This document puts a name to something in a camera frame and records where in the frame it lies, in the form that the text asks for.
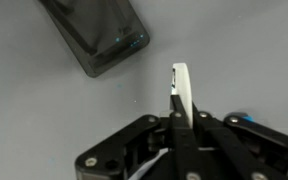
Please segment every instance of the blue component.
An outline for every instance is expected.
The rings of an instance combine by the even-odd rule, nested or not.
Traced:
[[[251,116],[244,116],[243,119],[245,119],[246,121],[255,122]]]

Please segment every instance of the gray surface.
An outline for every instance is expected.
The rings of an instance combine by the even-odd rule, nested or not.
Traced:
[[[194,101],[288,134],[288,0],[133,0],[150,45],[88,78],[36,0],[0,0],[0,180],[72,180],[75,158],[167,109],[171,65]]]

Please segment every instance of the black plastic case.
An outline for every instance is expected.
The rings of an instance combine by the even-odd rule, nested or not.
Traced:
[[[128,0],[40,1],[90,77],[149,43],[149,35]]]

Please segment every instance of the screw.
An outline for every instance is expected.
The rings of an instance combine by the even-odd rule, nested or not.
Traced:
[[[149,122],[155,122],[155,121],[156,121],[156,119],[155,119],[155,118],[153,118],[153,117],[150,117],[150,118],[148,118],[148,121],[149,121]]]
[[[97,159],[96,158],[88,158],[86,161],[85,161],[85,165],[87,167],[93,167],[95,166],[97,163]]]
[[[186,179],[187,180],[201,180],[201,177],[197,173],[190,172],[186,175]]]
[[[182,117],[181,113],[175,113],[175,117]]]
[[[232,123],[238,123],[238,119],[236,117],[231,117],[230,120]]]
[[[207,114],[206,113],[200,113],[200,116],[202,117],[202,118],[207,118]]]
[[[253,180],[268,180],[268,178],[264,174],[259,173],[259,172],[254,172],[252,174],[252,179]]]

